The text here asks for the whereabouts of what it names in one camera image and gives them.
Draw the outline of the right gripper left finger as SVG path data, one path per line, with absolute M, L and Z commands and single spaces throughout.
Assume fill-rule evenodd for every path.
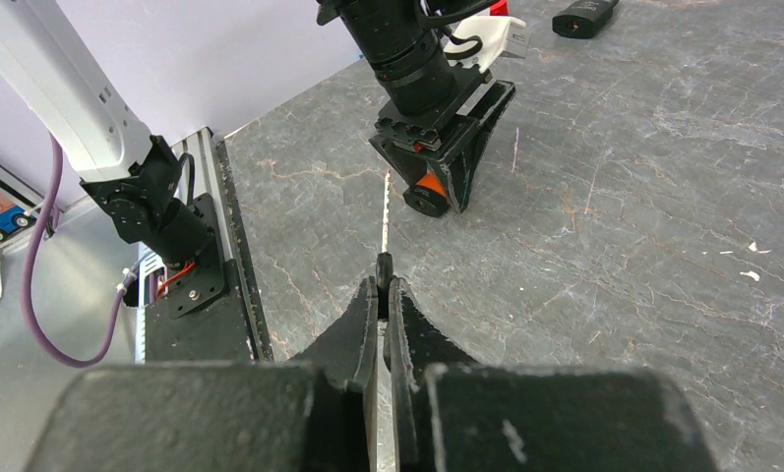
M 377 469 L 378 314 L 377 282 L 368 276 L 343 314 L 292 357 L 327 382 L 311 410 L 305 471 Z

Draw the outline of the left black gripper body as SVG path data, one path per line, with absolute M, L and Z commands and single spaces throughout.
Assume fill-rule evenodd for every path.
M 491 72 L 463 69 L 447 61 L 375 71 L 390 97 L 378 112 L 370 143 L 411 186 L 432 172 L 447 189 L 445 165 L 465 116 L 496 80 Z

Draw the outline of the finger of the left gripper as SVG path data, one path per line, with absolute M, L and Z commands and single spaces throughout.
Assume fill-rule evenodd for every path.
M 515 96 L 515 84 L 495 81 L 478 102 L 461 116 L 461 133 L 452 143 L 452 160 L 445 165 L 447 190 L 454 210 L 467 210 L 475 172 L 494 129 Z

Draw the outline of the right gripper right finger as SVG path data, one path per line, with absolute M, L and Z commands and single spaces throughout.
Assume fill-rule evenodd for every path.
M 430 364 L 473 363 L 475 359 L 428 320 L 408 282 L 396 277 L 389 289 L 384 361 L 392 379 L 395 467 L 418 471 L 421 406 L 416 396 L 424 370 Z

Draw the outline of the orange black padlock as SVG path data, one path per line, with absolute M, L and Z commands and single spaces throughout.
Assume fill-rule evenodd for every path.
M 426 172 L 412 184 L 403 197 L 408 206 L 433 218 L 442 217 L 450 209 L 447 193 L 432 172 Z

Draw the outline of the black key bunch small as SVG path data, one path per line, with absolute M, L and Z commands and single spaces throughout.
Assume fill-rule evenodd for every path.
M 376 258 L 376 281 L 379 298 L 378 318 L 388 318 L 389 291 L 393 276 L 393 257 L 389 252 L 391 171 L 384 176 L 383 214 L 381 218 L 381 252 Z

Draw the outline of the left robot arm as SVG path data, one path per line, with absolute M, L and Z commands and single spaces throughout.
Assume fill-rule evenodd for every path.
M 515 93 L 491 67 L 526 55 L 526 23 L 491 1 L 321 1 L 316 21 L 343 23 L 388 95 L 371 145 L 406 182 L 406 203 L 430 217 L 464 211 Z M 132 112 L 56 2 L 0 1 L 0 75 L 123 241 L 173 267 L 200 263 L 216 232 L 175 195 L 181 160 Z

